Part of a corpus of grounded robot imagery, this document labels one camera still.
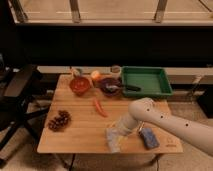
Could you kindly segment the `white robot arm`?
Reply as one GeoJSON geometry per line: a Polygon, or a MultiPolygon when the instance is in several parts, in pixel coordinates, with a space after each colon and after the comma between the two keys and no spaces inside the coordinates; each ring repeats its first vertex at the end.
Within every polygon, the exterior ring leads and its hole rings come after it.
{"type": "Polygon", "coordinates": [[[114,129],[119,135],[127,136],[140,121],[154,124],[213,157],[213,127],[166,115],[151,98],[132,101],[128,105],[128,112],[116,121],[114,129]]]}

